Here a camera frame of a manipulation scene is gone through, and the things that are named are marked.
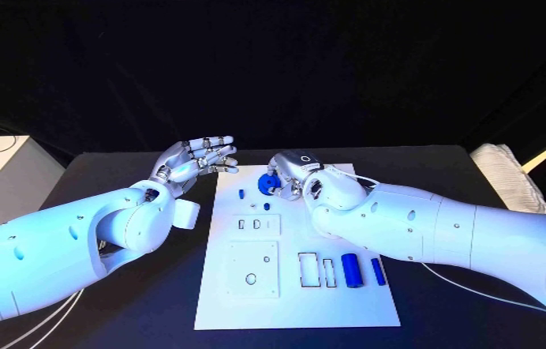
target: white board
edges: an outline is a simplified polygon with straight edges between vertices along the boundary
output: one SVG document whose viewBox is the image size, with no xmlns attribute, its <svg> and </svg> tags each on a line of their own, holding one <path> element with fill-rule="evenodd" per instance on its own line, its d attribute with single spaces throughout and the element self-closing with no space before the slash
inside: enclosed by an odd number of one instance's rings
<svg viewBox="0 0 546 349">
<path fill-rule="evenodd" d="M 351 164 L 335 166 L 354 173 Z M 377 285 L 370 263 L 379 255 L 343 239 L 331 240 L 317 234 L 302 200 L 285 201 L 261 194 L 256 182 L 266 169 L 266 166 L 240 166 L 237 174 L 219 174 L 194 329 L 399 326 L 390 288 Z M 245 190 L 243 199 L 239 199 L 239 189 Z M 271 204 L 268 211 L 263 203 Z M 276 228 L 266 235 L 263 231 L 263 236 L 256 233 L 259 228 L 240 232 L 240 216 L 252 218 L 255 215 L 279 215 L 279 235 Z M 233 282 L 242 282 L 250 268 L 258 268 L 252 262 L 265 257 L 259 249 L 240 249 L 243 243 L 235 253 L 233 242 L 276 242 L 276 248 L 271 249 L 278 253 L 278 290 L 268 295 L 271 297 L 245 295 L 246 291 L 242 295 L 230 294 Z M 250 267 L 235 270 L 232 261 L 239 258 L 235 256 L 240 256 L 240 251 L 252 257 L 246 264 Z M 317 253 L 320 287 L 301 287 L 298 253 Z M 364 279 L 360 288 L 347 288 L 344 283 L 341 255 L 346 253 L 358 257 Z M 335 287 L 327 287 L 324 259 L 333 259 Z M 253 286 L 259 279 L 259 275 L 252 278 Z"/>
</svg>

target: white cable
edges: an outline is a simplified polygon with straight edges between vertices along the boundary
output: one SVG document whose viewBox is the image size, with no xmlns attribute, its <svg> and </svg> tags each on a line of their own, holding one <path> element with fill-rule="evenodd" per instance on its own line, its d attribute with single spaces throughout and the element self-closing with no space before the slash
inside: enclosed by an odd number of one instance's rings
<svg viewBox="0 0 546 349">
<path fill-rule="evenodd" d="M 376 187 L 376 185 L 379 185 L 379 182 L 371 179 L 371 178 L 367 178 L 367 177 L 361 177 L 360 175 L 354 175 L 354 174 L 350 174 L 350 173 L 346 173 L 344 171 L 338 170 L 337 171 L 341 173 L 341 174 L 346 174 L 348 177 L 351 178 L 360 178 L 360 179 L 364 179 L 367 182 L 371 182 L 374 185 L 370 187 L 373 189 L 373 187 Z"/>
<path fill-rule="evenodd" d="M 73 297 L 76 296 L 78 292 L 75 292 L 72 294 L 72 296 L 66 299 L 65 303 L 62 304 L 62 306 L 56 309 L 56 311 L 46 317 L 46 319 L 43 319 L 43 321 L 26 332 L 26 334 L 21 335 L 21 337 L 19 337 L 16 340 L 13 340 L 7 345 L 4 345 L 3 347 L 0 347 L 0 349 L 7 349 L 8 347 L 11 347 L 27 335 L 30 335 L 36 329 L 40 328 L 40 326 L 56 316 L 56 314 L 62 311 L 62 309 L 65 308 L 66 304 L 70 302 L 70 300 L 73 299 Z"/>
<path fill-rule="evenodd" d="M 83 293 L 83 289 L 82 291 L 78 293 L 78 296 L 76 296 L 76 299 L 73 300 L 73 303 L 70 305 L 70 308 L 67 308 L 67 311 L 65 312 L 65 314 L 62 315 L 62 318 L 60 320 L 56 322 L 56 324 L 53 325 L 53 328 L 49 330 L 49 332 L 43 335 L 43 337 L 37 340 L 36 344 L 29 348 L 29 349 L 34 349 L 37 347 L 37 345 L 40 344 L 40 342 L 46 339 L 46 337 L 52 334 L 52 332 L 55 331 L 55 328 L 59 326 L 59 324 L 62 323 L 62 320 L 65 320 L 65 317 L 67 315 L 67 313 L 70 312 L 73 306 L 76 305 L 76 302 L 78 302 L 78 299 L 79 297 L 82 296 L 82 293 Z"/>
<path fill-rule="evenodd" d="M 482 292 L 480 291 L 475 291 L 472 290 L 471 288 L 468 287 L 464 287 L 461 284 L 455 283 L 452 280 L 446 279 L 443 276 L 441 276 L 428 266 L 426 264 L 420 263 L 428 269 L 429 271 L 432 272 L 432 274 L 435 274 L 436 276 L 439 276 L 446 282 L 449 282 L 451 284 L 454 284 L 455 286 L 459 286 L 459 288 L 464 288 L 467 291 L 471 291 L 474 294 L 478 294 L 478 295 L 482 295 L 485 296 L 487 298 L 491 298 L 494 300 L 500 300 L 501 302 L 504 303 L 510 303 L 510 304 L 516 304 L 517 306 L 521 306 L 521 307 L 527 307 L 527 308 L 533 308 L 534 310 L 539 310 L 539 311 L 543 311 L 546 312 L 546 309 L 544 308 L 540 308 L 540 307 L 536 307 L 536 306 L 531 306 L 530 304 L 524 304 L 524 303 L 520 303 L 520 302 L 514 302 L 513 300 L 508 300 L 508 299 L 503 299 L 503 298 L 497 298 L 495 296 L 492 295 L 487 295 L 484 294 Z"/>
</svg>

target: black cable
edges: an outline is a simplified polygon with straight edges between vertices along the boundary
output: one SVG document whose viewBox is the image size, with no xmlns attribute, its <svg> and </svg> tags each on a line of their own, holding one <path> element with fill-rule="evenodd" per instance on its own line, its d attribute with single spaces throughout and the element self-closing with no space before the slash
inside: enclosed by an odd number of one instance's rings
<svg viewBox="0 0 546 349">
<path fill-rule="evenodd" d="M 11 143 L 11 145 L 6 149 L 0 150 L 0 152 L 6 152 L 17 144 L 17 137 L 14 136 L 13 133 L 8 132 L 7 129 L 0 128 L 0 130 L 3 130 L 4 132 L 7 132 L 13 136 L 13 143 Z"/>
</svg>

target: robotic hand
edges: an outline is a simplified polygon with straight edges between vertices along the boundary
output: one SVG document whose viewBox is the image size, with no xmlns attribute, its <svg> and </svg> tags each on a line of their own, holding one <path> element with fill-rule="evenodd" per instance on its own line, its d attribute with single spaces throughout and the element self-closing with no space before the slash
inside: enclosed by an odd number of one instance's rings
<svg viewBox="0 0 546 349">
<path fill-rule="evenodd" d="M 275 155 L 258 181 L 266 195 L 304 198 L 317 231 L 402 261 L 488 274 L 546 305 L 546 215 L 469 205 L 324 165 L 302 150 Z"/>
<path fill-rule="evenodd" d="M 0 224 L 0 320 L 49 306 L 152 252 L 171 225 L 193 229 L 199 205 L 176 198 L 197 175 L 237 172 L 232 142 L 177 142 L 148 180 Z"/>
</svg>

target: blue battery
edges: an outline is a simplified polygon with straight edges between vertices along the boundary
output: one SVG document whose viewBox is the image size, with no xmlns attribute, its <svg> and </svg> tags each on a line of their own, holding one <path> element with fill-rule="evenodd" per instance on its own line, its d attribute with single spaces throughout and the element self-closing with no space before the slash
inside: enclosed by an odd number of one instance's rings
<svg viewBox="0 0 546 349">
<path fill-rule="evenodd" d="M 347 253 L 341 256 L 343 271 L 344 271 L 344 282 L 348 288 L 357 288 L 364 286 L 364 281 L 361 280 L 358 258 L 354 253 Z"/>
<path fill-rule="evenodd" d="M 384 276 L 383 276 L 382 264 L 379 263 L 379 260 L 376 258 L 371 258 L 371 266 L 373 266 L 373 272 L 376 273 L 377 284 L 380 286 L 384 286 L 386 281 L 384 281 Z"/>
</svg>

